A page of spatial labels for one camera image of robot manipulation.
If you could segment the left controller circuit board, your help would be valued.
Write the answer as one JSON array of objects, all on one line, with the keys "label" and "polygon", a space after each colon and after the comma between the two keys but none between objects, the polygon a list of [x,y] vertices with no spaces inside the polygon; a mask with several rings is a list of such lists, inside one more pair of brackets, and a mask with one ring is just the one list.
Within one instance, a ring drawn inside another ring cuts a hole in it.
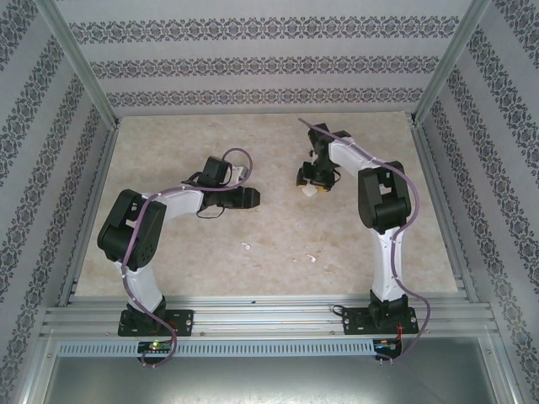
[{"label": "left controller circuit board", "polygon": [[172,344],[166,341],[139,342],[137,352],[139,354],[168,354]]}]

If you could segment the grey metal sheet panel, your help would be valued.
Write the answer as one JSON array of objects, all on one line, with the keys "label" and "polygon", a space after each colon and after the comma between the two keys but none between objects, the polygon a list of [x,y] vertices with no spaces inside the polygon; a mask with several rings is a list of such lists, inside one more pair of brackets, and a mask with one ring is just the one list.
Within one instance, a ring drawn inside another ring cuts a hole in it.
[{"label": "grey metal sheet panel", "polygon": [[56,360],[44,404],[514,404],[476,338],[421,341],[390,364],[368,356]]}]

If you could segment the aluminium right side rail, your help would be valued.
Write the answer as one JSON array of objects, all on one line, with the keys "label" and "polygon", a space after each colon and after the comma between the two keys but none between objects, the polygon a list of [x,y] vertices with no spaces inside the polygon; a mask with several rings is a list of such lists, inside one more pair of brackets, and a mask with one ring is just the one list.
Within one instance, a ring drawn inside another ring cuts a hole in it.
[{"label": "aluminium right side rail", "polygon": [[460,245],[454,223],[451,218],[449,205],[446,202],[446,197],[443,192],[443,187],[435,168],[435,162],[430,153],[424,132],[422,128],[416,124],[412,117],[408,118],[409,128],[419,162],[423,170],[424,179],[429,190],[431,203],[435,212],[436,220],[440,228],[447,257],[451,265],[453,277],[457,283],[459,290],[465,291],[467,300],[471,303],[479,303],[480,299],[476,293],[472,276],[467,267],[462,246]]}]

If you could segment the aluminium mounting rail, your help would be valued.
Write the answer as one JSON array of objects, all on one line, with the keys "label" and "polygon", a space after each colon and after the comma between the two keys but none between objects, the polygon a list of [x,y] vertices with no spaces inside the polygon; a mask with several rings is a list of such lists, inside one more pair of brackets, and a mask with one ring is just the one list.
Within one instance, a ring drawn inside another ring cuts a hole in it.
[{"label": "aluminium mounting rail", "polygon": [[[428,301],[429,311],[418,300],[409,302],[418,322],[427,325],[427,338],[481,337],[499,330],[491,305],[472,302],[463,291],[432,295]],[[167,306],[194,312],[193,338],[304,339],[343,336],[342,321],[334,313],[337,307],[365,307],[368,302],[368,295],[175,296],[167,299]],[[121,298],[75,296],[67,306],[45,310],[39,335],[113,339],[124,307]]]}]

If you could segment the aluminium left side rail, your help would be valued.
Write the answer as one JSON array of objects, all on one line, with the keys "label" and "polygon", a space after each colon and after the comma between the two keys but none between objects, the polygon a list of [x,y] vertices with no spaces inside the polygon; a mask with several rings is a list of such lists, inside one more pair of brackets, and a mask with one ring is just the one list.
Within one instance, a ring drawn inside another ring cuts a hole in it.
[{"label": "aluminium left side rail", "polygon": [[93,181],[88,189],[85,199],[86,205],[81,217],[77,237],[69,256],[65,276],[56,298],[55,306],[66,306],[71,298],[72,290],[77,288],[77,282],[82,272],[83,262],[88,250],[88,244],[93,231],[93,224],[97,216],[99,202],[104,189],[104,183],[109,170],[109,165],[115,149],[115,143],[119,134],[121,120],[109,130],[99,154],[99,159],[94,170]]}]

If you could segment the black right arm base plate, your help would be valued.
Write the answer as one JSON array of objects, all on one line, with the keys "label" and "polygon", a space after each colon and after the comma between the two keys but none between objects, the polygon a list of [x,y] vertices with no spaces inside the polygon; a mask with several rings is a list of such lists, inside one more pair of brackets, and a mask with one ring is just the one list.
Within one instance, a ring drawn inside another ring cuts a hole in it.
[{"label": "black right arm base plate", "polygon": [[342,317],[345,335],[393,335],[398,333],[398,326],[402,328],[402,333],[405,335],[419,333],[416,313],[411,307],[401,313],[384,315],[379,321],[371,317],[367,308],[346,308]]}]

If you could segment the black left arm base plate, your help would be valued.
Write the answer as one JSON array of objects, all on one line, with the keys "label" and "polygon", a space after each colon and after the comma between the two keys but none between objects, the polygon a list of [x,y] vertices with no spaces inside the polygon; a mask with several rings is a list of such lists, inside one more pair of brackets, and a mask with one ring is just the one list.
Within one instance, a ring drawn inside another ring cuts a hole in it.
[{"label": "black left arm base plate", "polygon": [[[178,337],[189,337],[194,323],[190,310],[166,310],[164,321]],[[123,310],[117,330],[120,337],[171,337],[172,333],[160,322],[140,311]]]}]

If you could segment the aluminium right frame post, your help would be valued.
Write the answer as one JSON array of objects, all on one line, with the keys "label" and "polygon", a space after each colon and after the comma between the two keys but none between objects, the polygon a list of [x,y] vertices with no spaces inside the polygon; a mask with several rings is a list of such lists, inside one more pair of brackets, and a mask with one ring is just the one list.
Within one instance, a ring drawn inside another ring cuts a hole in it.
[{"label": "aluminium right frame post", "polygon": [[471,1],[461,22],[456,28],[456,32],[453,35],[451,42],[447,46],[444,55],[441,57],[440,63],[426,86],[416,109],[410,115],[411,123],[413,125],[418,126],[419,123],[424,121],[432,104],[435,102],[436,97],[445,85],[446,79],[449,77],[460,55],[464,51],[466,43],[470,40],[472,33],[477,28],[490,3],[491,0]]}]

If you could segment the aluminium frame post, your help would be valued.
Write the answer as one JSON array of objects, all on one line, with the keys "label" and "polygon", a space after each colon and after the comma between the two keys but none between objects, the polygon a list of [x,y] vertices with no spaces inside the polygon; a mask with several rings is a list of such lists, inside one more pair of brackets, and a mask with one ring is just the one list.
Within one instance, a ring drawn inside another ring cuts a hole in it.
[{"label": "aluminium frame post", "polygon": [[116,128],[119,118],[114,112],[104,90],[101,88],[89,62],[83,54],[72,30],[61,14],[56,0],[34,0],[36,7],[43,16],[52,34],[56,37],[69,60],[74,72],[80,78],[84,88],[97,107],[107,127]]},{"label": "aluminium frame post", "polygon": [[441,57],[440,63],[426,86],[416,109],[410,115],[411,123],[413,125],[418,126],[419,123],[424,121],[432,104],[435,102],[436,97],[445,85],[446,79],[449,77],[460,55],[464,51],[466,43],[470,40],[472,33],[477,28],[490,3],[491,0],[471,1],[461,22],[456,28],[456,32],[453,35],[451,42],[447,46],[444,55]]}]

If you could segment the aluminium left frame post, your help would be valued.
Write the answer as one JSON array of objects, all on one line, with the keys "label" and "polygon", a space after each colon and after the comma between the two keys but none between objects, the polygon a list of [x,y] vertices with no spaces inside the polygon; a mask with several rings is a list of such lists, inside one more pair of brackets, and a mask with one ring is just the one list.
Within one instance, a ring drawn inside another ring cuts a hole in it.
[{"label": "aluminium left frame post", "polygon": [[34,0],[36,7],[43,16],[52,34],[56,37],[69,60],[74,72],[80,78],[84,88],[97,107],[107,127],[116,128],[119,118],[114,112],[104,90],[101,88],[89,62],[83,54],[72,30],[61,14],[56,0]]}]

